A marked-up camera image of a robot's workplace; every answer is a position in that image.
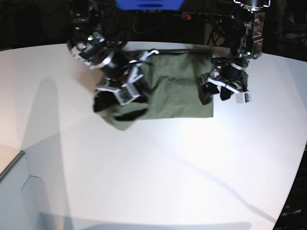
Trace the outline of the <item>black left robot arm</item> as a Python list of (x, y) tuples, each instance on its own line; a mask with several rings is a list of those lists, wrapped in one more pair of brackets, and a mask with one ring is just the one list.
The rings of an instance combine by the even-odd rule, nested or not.
[(224, 57), (214, 55), (211, 58), (212, 68), (200, 75), (202, 92), (212, 98), (218, 94), (222, 101), (235, 95), (238, 104), (251, 102), (251, 91), (248, 90), (246, 72), (251, 59), (262, 55), (263, 29), (265, 21), (264, 8), (271, 4), (269, 0), (235, 0), (227, 18), (216, 19), (218, 2), (212, 3), (210, 24), (214, 35), (222, 37), (222, 46), (229, 48)]

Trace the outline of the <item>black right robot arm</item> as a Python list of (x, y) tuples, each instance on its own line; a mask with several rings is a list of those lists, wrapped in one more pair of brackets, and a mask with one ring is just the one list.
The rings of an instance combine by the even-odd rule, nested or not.
[(152, 91), (141, 67), (150, 66), (148, 58), (158, 55), (159, 51), (125, 51), (127, 30), (120, 28), (109, 35), (103, 4), (96, 0), (71, 0), (69, 7), (72, 25), (67, 47), (70, 54), (89, 69), (103, 74), (95, 87), (95, 95), (118, 96), (123, 100), (149, 97)]

